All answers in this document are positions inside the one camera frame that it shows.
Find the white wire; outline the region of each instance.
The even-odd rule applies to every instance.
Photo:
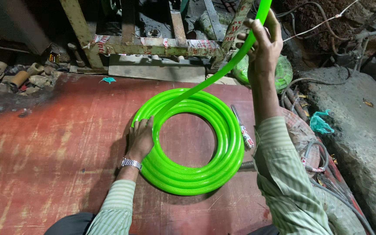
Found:
[[[290,39],[292,39],[292,38],[294,38],[295,36],[299,36],[299,35],[301,35],[301,34],[305,34],[305,33],[308,33],[308,32],[310,32],[311,30],[313,30],[313,29],[315,29],[315,28],[317,28],[317,27],[319,27],[320,25],[322,25],[322,24],[324,24],[324,23],[326,23],[327,21],[329,21],[329,20],[331,20],[331,19],[334,19],[334,18],[339,18],[339,17],[341,17],[342,15],[343,15],[343,13],[349,8],[349,7],[351,7],[354,3],[356,3],[356,2],[358,2],[359,0],[355,0],[353,3],[351,3],[349,6],[347,6],[347,8],[345,8],[340,14],[338,14],[338,15],[335,15],[335,16],[333,16],[332,18],[330,18],[330,19],[327,19],[327,20],[325,20],[325,21],[323,21],[323,22],[321,22],[320,24],[318,24],[318,25],[316,25],[314,28],[312,28],[312,29],[310,29],[310,30],[307,30],[307,31],[305,31],[305,32],[302,32],[302,33],[299,33],[299,34],[296,34],[296,35],[294,35],[294,36],[292,36],[292,37],[290,37],[290,38],[287,38],[287,39],[285,39],[285,40],[283,40],[284,42],[285,41],[288,41],[288,40],[290,40]]]

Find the green hose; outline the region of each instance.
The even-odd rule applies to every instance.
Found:
[[[262,24],[271,0],[262,0],[256,19]],[[237,172],[243,161],[244,146],[239,124],[232,111],[215,96],[201,91],[226,75],[248,52],[255,42],[249,34],[239,52],[213,76],[194,88],[172,89],[149,99],[136,113],[134,121],[154,115],[152,151],[142,161],[142,174],[156,187],[176,195],[199,195],[225,184]],[[213,159],[200,168],[181,166],[170,160],[159,143],[159,131],[171,116],[195,113],[208,120],[217,136],[217,151]]]

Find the shirt cuff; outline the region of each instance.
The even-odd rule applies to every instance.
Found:
[[[295,150],[284,117],[277,116],[263,120],[257,128],[255,126],[255,136],[262,150]]]
[[[112,183],[108,195],[101,206],[101,210],[127,210],[133,212],[133,196],[136,183],[127,179],[120,179]]]

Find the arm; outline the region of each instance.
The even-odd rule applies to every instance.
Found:
[[[129,131],[129,151],[125,158],[142,162],[153,148],[153,116],[149,120],[134,122]],[[133,195],[139,169],[124,166],[112,184],[99,213],[92,221],[86,234],[128,234],[132,223]]]
[[[275,90],[275,67],[282,50],[281,27],[272,11],[269,35],[259,20],[245,21],[257,41],[248,52],[257,148],[257,182],[281,234],[331,234],[327,215],[314,195],[300,157],[288,135]],[[247,35],[240,34],[245,40]]]

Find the wristwatch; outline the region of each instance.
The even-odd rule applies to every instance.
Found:
[[[123,161],[121,162],[121,167],[123,166],[134,166],[134,167],[137,167],[139,171],[142,171],[142,164],[140,164],[138,161],[135,161],[135,160],[123,158]]]

